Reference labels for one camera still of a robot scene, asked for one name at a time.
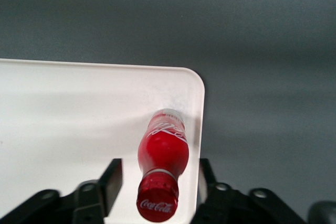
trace bottle cap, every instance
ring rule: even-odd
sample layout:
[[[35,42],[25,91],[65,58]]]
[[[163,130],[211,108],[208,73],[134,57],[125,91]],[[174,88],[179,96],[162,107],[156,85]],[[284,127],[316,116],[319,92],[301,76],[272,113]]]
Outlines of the bottle cap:
[[[176,179],[168,173],[148,174],[139,185],[136,200],[139,213],[152,222],[170,219],[177,209],[178,190]]]

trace red plastic bottle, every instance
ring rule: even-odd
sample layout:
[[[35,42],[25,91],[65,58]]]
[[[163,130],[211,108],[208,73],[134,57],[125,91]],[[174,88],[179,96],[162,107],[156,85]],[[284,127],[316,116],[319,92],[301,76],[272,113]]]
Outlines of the red plastic bottle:
[[[142,217],[162,222],[175,214],[179,197],[177,179],[188,158],[182,117],[171,109],[157,111],[138,150],[143,178],[136,203]]]

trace gray background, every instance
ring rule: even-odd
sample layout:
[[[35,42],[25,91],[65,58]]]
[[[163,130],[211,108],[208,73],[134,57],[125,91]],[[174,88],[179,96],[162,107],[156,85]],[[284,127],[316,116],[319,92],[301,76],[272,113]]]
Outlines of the gray background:
[[[0,57],[178,66],[206,88],[202,157],[306,218],[336,200],[336,0],[0,0]]]

